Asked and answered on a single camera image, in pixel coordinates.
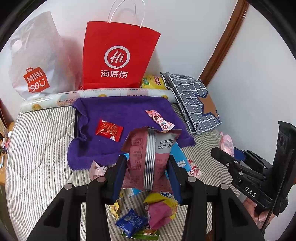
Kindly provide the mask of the small pink candy packet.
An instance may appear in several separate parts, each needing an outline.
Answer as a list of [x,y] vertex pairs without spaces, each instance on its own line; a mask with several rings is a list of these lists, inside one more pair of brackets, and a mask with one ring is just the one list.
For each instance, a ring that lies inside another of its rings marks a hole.
[[226,134],[224,135],[222,132],[220,133],[221,139],[219,143],[219,148],[234,157],[234,145],[232,142],[232,138]]

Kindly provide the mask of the light pink pastry packet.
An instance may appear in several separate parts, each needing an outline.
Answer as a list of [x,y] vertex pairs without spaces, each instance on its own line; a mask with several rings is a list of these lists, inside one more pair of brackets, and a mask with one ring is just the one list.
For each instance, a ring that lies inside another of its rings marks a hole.
[[190,159],[187,160],[190,166],[190,170],[188,171],[188,175],[191,177],[195,177],[197,179],[203,176],[201,170],[197,167],[197,165]]

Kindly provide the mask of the yellow pyramid snack packet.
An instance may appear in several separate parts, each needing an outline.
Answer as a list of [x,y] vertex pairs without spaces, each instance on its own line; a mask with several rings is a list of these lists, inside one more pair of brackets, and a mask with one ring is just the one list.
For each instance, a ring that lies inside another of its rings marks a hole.
[[108,210],[110,215],[115,218],[116,220],[119,219],[121,204],[123,200],[122,191],[119,193],[119,198],[114,202],[112,205],[108,205]]

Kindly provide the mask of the pale pink nougat packet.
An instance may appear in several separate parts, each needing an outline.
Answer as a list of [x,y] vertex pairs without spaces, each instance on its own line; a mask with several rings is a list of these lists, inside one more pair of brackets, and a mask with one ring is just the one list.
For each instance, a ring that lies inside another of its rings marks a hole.
[[95,161],[92,162],[91,167],[89,169],[89,177],[90,180],[94,180],[98,177],[104,176],[108,167],[99,166]]

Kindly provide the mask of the dark blue snack packet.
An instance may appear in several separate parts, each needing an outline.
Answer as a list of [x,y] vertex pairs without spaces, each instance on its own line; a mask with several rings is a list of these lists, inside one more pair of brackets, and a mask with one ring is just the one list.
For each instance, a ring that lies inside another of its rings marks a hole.
[[131,238],[147,223],[148,219],[145,216],[139,216],[132,208],[126,215],[119,218],[115,225],[121,228],[128,238]]

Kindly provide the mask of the strawberry white snack packet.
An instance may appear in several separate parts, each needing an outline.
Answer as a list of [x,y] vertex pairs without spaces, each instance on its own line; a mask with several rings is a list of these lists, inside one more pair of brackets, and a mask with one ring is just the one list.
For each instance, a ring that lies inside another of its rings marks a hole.
[[175,127],[173,123],[166,121],[156,110],[146,110],[145,112],[161,127],[162,132],[168,132]]

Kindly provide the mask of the pink yellow chip bag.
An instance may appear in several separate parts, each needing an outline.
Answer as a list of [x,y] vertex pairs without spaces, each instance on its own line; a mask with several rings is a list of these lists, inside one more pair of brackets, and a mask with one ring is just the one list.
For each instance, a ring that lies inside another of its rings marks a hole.
[[160,229],[176,217],[178,202],[169,192],[151,192],[144,199],[143,204],[149,226],[153,230]]

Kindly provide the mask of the pink silver-striped snack packet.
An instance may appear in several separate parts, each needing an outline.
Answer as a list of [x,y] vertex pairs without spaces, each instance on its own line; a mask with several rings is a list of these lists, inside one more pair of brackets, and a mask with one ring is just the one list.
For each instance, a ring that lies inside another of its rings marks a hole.
[[165,175],[171,148],[181,130],[160,132],[154,128],[136,128],[128,134],[121,150],[129,153],[123,188],[171,192]]

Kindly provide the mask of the green snack bag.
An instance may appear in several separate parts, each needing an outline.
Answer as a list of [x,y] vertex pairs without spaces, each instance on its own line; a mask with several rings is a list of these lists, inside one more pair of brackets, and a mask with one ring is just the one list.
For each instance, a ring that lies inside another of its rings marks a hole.
[[159,231],[145,228],[143,230],[137,231],[130,238],[138,239],[138,240],[158,240]]

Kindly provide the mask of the red snack packet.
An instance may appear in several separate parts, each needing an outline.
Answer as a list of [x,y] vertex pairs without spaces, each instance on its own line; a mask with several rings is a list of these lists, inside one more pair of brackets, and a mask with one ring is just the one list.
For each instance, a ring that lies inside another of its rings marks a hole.
[[119,142],[122,131],[122,126],[100,119],[95,134]]

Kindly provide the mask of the purple towel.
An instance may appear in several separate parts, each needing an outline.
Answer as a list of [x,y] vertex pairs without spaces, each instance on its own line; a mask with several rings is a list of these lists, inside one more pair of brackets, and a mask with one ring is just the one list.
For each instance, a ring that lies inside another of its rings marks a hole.
[[[135,128],[152,127],[161,130],[147,114],[157,111],[166,121],[181,130],[177,139],[181,148],[195,145],[185,123],[177,115],[171,103],[163,97],[115,96],[88,97],[77,99],[72,107],[76,111],[75,137],[68,147],[67,161],[72,170],[89,169],[93,161],[99,166],[114,164],[122,153],[121,147],[128,134]],[[114,123],[123,128],[119,142],[95,133],[100,120]]]

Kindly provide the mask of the rolled patterned mat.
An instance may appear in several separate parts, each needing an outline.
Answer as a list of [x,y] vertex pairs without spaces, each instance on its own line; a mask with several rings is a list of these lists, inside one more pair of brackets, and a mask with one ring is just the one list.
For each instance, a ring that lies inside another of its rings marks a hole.
[[145,88],[101,88],[76,90],[51,94],[45,97],[28,100],[21,105],[20,112],[28,113],[49,108],[58,108],[71,106],[78,98],[86,97],[115,97],[115,96],[149,96],[163,97],[171,103],[177,103],[177,100],[171,90],[163,89],[145,89]]

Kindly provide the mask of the red Haidilao paper bag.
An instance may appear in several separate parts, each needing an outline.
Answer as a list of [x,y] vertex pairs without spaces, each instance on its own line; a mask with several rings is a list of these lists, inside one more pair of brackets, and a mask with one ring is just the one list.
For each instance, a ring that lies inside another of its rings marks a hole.
[[112,4],[106,21],[86,26],[82,88],[138,88],[152,57],[160,33],[144,27],[113,22],[118,9]]

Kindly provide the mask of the white Miniso plastic bag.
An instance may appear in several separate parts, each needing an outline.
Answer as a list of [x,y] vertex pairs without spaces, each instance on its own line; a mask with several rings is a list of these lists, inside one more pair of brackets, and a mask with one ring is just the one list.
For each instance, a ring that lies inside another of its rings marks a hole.
[[9,77],[13,89],[24,100],[78,88],[78,72],[51,12],[41,13],[25,23],[12,35],[9,47]]

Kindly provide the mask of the brown wooden door frame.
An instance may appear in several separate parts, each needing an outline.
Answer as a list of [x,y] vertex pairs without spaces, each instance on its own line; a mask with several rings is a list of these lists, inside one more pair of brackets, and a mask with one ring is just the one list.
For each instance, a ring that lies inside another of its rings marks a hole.
[[208,86],[228,51],[230,50],[241,26],[246,17],[249,3],[247,1],[238,0],[231,14],[229,22],[221,35],[211,57],[209,58],[204,70],[200,74],[199,79],[202,80],[205,86]]

